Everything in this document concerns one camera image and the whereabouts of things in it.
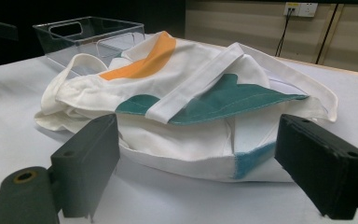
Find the fabric bag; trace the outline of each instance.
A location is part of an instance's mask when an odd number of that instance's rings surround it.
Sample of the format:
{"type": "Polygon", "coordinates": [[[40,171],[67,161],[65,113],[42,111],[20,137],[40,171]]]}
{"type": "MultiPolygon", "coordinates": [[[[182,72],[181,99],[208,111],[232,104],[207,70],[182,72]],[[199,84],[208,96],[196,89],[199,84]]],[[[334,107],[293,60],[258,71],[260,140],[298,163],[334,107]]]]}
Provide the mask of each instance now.
{"type": "Polygon", "coordinates": [[[161,32],[109,68],[76,55],[48,85],[34,118],[76,133],[110,113],[117,114],[121,155],[135,162],[217,181],[291,181],[273,159],[280,115],[334,122],[337,97],[258,50],[161,32]],[[78,65],[95,74],[68,79],[78,65]]]}

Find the bag strap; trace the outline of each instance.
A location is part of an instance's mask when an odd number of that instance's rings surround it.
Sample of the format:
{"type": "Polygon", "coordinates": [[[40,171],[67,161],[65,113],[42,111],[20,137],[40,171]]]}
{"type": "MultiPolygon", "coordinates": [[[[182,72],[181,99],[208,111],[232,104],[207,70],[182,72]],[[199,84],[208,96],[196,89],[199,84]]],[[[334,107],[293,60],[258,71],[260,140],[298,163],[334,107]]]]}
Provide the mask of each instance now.
{"type": "Polygon", "coordinates": [[[278,61],[266,53],[244,45],[241,45],[241,48],[245,54],[252,56],[258,64],[273,72],[281,80],[285,81],[286,84],[294,85],[307,95],[318,98],[327,111],[327,119],[332,122],[337,120],[338,98],[324,84],[278,61]]]}
{"type": "Polygon", "coordinates": [[[230,45],[197,70],[194,73],[197,75],[190,76],[152,105],[147,110],[145,117],[161,123],[168,123],[191,99],[209,90],[220,79],[223,72],[242,55],[243,50],[238,43],[230,45]]]}
{"type": "Polygon", "coordinates": [[[56,95],[60,89],[60,86],[71,72],[71,69],[78,65],[87,66],[97,73],[107,70],[106,65],[101,60],[92,55],[84,53],[75,55],[75,57],[72,58],[65,69],[63,69],[53,80],[51,80],[45,92],[43,93],[41,108],[45,115],[53,114],[64,109],[64,105],[58,104],[56,102],[56,95]]]}

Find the power outlet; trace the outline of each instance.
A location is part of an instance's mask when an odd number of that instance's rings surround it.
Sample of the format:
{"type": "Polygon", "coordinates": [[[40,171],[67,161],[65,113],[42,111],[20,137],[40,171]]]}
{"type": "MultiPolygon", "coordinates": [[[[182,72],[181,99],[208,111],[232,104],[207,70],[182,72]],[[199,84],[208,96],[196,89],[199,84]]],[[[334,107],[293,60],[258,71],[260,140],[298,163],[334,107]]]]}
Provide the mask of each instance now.
{"type": "Polygon", "coordinates": [[[291,16],[298,16],[298,12],[300,10],[300,3],[295,2],[287,2],[286,6],[284,7],[283,15],[286,16],[289,12],[289,8],[292,8],[292,14],[291,16]]]}
{"type": "Polygon", "coordinates": [[[298,11],[299,17],[314,17],[316,13],[317,3],[301,3],[298,11]]]}

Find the clear plastic container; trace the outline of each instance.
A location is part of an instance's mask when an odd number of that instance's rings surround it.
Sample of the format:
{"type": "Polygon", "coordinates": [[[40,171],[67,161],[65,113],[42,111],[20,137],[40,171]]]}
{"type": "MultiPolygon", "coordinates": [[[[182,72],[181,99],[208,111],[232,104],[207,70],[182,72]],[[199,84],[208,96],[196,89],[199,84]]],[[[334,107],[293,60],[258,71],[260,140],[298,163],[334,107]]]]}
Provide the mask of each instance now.
{"type": "MultiPolygon", "coordinates": [[[[145,40],[144,25],[97,17],[84,17],[34,25],[46,56],[66,66],[78,53],[88,53],[109,65],[114,57],[145,40]]],[[[85,75],[92,71],[76,68],[85,75]]]]}

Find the table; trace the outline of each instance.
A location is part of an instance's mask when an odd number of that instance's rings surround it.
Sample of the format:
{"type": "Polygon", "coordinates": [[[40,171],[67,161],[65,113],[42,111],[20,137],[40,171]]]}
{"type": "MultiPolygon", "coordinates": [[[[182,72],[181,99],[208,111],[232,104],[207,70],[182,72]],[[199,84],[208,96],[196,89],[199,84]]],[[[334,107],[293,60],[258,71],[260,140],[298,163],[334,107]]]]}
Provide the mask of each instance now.
{"type": "MultiPolygon", "coordinates": [[[[319,80],[339,99],[338,121],[324,127],[358,147],[358,73],[284,61],[319,80]]],[[[49,156],[72,134],[34,123],[40,99],[60,67],[46,57],[0,66],[0,183],[49,156]]],[[[168,174],[121,158],[96,223],[358,223],[321,217],[295,183],[219,183],[168,174]]],[[[63,218],[61,223],[90,223],[63,218]]]]}

